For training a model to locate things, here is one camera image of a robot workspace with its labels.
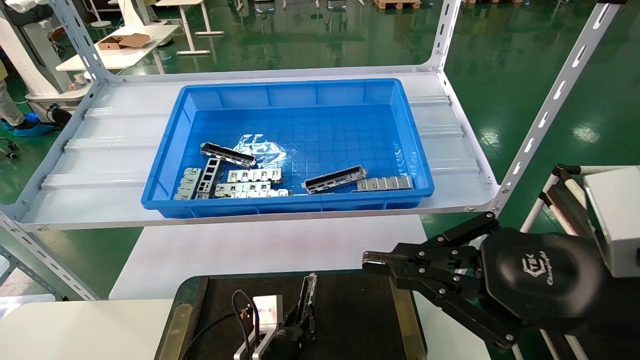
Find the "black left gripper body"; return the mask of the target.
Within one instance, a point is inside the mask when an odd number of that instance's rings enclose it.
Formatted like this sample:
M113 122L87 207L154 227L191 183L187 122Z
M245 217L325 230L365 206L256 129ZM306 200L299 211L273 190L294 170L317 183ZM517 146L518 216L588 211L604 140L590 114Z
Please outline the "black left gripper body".
M270 340L270 360L299 360L306 330L298 325L282 326Z

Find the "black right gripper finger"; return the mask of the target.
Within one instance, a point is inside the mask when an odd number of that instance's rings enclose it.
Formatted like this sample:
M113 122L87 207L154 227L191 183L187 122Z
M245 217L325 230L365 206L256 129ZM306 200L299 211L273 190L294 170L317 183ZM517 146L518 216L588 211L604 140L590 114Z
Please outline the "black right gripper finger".
M454 290L448 289L442 281L419 274L394 275L394 285L398 289L418 292L466 330L498 350L510 350L518 340L521 332L518 328L480 310Z
M471 242L494 234L500 228L496 215L484 212L420 244L398 243L389 252L366 251L362 257L362 269L389 273L405 265L444 270L478 268L480 251Z

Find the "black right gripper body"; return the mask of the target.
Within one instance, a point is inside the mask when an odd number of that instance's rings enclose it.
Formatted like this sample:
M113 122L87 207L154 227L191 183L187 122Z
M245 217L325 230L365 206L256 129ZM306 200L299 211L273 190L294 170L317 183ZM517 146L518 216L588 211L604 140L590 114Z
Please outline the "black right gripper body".
M611 281L594 240L558 232L501 228L480 246L489 296L523 325L581 332Z

